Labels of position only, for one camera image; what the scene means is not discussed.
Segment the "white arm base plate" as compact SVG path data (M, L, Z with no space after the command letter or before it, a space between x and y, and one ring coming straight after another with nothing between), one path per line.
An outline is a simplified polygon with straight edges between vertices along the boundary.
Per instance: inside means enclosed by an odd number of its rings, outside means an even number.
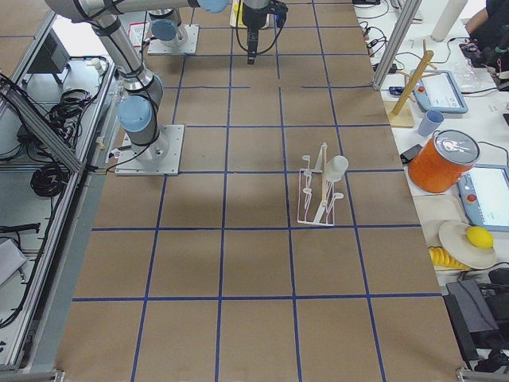
M152 40L148 54L155 56L184 56L196 53L200 27L176 25L172 21L159 20L151 25Z
M114 168L119 176L177 176L185 135L184 125L159 126L159 137L148 147L132 145L127 133L123 144L130 149L119 155L120 164Z

